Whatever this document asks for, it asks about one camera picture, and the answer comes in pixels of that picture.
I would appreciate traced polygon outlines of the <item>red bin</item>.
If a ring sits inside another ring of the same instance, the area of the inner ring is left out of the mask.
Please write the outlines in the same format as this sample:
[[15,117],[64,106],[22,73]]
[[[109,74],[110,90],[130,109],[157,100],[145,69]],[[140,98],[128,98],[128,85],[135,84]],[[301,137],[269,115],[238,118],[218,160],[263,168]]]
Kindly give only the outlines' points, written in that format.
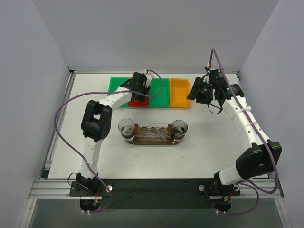
[[139,102],[137,100],[133,100],[133,101],[129,102],[129,106],[130,107],[148,107],[148,100],[149,100],[148,98],[146,98],[144,100],[144,102]]

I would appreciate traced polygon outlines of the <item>green bin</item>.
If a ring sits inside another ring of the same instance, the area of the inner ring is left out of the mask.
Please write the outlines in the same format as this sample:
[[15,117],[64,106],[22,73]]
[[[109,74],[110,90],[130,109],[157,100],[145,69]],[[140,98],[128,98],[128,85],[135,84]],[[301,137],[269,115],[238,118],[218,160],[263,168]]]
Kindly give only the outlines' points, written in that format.
[[108,96],[106,97],[107,104],[112,108],[112,111],[119,109],[121,106],[127,105],[132,98],[132,93],[123,84],[129,80],[127,77],[111,77],[108,88]]
[[156,97],[149,98],[149,107],[151,108],[168,108],[170,105],[170,80],[168,78],[162,79],[162,89],[160,79],[155,78],[150,83],[150,94]]

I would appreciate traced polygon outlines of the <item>clear rack with brown ends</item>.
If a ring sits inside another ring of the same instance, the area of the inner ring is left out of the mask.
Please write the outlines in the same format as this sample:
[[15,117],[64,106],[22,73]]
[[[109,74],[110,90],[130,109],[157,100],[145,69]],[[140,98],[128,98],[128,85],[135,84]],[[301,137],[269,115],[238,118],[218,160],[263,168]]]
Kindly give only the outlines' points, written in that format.
[[141,142],[168,142],[171,137],[171,126],[167,123],[137,123],[135,137]]

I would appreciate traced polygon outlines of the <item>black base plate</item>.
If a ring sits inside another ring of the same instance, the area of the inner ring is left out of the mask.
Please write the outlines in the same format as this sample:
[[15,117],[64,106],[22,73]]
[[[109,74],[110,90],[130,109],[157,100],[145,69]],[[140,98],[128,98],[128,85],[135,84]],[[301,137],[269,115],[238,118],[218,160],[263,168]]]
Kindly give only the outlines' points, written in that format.
[[240,196],[238,186],[219,186],[203,179],[104,179],[90,191],[73,181],[71,197],[98,201],[112,209],[208,209],[212,200]]

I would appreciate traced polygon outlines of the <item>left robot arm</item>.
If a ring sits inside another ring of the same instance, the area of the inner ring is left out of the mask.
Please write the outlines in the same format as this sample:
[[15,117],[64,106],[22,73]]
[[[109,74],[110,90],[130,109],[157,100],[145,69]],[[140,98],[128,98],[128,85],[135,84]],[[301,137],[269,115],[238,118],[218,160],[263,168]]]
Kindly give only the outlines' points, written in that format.
[[122,83],[114,93],[107,97],[87,103],[81,122],[84,136],[84,159],[76,175],[76,182],[82,192],[93,195],[98,191],[100,181],[98,174],[98,159],[103,140],[111,129],[112,113],[125,103],[138,100],[143,102],[147,97],[154,76],[148,73],[135,72],[131,79]]

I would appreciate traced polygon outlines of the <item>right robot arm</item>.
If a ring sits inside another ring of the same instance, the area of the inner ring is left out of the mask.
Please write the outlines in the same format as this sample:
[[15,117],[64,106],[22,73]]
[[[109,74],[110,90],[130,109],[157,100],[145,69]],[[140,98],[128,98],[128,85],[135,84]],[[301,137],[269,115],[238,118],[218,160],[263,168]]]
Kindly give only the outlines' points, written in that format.
[[273,194],[279,186],[277,162],[282,147],[279,142],[273,142],[263,132],[252,115],[251,107],[247,104],[240,86],[226,83],[212,85],[203,77],[197,77],[187,99],[208,106],[216,100],[220,111],[225,111],[230,117],[244,145],[245,151],[236,159],[232,167],[215,173],[216,187],[229,188],[234,184],[249,181],[250,178],[274,173],[274,188],[272,190],[259,188],[266,194]]

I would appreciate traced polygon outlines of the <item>yellow bin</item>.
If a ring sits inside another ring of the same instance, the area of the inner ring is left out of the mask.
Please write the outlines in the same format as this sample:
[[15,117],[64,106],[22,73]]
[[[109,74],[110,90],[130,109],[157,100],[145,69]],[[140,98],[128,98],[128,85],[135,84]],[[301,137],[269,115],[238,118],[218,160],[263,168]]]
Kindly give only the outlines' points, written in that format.
[[188,78],[170,78],[170,108],[189,109],[190,81]]

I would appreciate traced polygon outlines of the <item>left green bin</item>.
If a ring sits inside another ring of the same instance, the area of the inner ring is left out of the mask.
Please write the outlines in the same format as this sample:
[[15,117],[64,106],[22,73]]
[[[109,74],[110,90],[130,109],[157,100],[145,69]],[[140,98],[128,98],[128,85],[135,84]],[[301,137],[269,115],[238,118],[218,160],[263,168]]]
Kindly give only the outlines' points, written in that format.
[[111,77],[108,88],[108,96],[106,97],[107,104],[112,108],[112,111],[119,109],[121,106],[127,105],[132,98],[132,93],[123,84],[129,80],[127,77]]

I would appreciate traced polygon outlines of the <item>dark tinted cup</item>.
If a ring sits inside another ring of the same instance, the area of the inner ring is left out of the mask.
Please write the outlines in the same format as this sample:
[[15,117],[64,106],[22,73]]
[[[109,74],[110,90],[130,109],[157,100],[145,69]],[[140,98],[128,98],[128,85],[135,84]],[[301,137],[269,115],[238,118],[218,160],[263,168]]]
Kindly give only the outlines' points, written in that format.
[[171,123],[172,138],[177,143],[180,143],[188,130],[188,125],[183,120],[175,120]]

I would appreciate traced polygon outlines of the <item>middle green bin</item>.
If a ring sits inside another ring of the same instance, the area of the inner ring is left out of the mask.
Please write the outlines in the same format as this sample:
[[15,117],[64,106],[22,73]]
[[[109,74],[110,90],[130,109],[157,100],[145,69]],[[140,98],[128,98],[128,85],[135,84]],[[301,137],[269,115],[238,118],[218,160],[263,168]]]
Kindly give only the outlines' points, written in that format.
[[156,97],[149,98],[149,107],[151,108],[168,108],[170,105],[170,80],[168,78],[162,79],[162,89],[160,79],[155,78],[150,83],[150,94]]

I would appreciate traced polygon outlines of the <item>brown wooden oval tray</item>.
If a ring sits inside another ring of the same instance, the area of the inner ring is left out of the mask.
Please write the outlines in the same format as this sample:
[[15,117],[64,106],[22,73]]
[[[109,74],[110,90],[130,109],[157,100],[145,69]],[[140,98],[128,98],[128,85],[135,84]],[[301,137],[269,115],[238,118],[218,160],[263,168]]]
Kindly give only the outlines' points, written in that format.
[[184,139],[182,137],[167,137],[167,138],[153,138],[153,137],[138,137],[135,136],[132,140],[127,141],[129,144],[133,145],[153,145],[153,146],[169,146],[177,145]]

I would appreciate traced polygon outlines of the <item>clear plastic cup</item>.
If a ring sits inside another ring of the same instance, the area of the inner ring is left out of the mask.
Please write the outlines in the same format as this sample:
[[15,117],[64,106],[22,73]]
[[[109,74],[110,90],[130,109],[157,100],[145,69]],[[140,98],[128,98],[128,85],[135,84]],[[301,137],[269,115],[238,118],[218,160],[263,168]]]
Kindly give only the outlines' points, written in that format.
[[135,123],[133,120],[121,120],[118,124],[118,129],[126,142],[131,142],[134,139]]

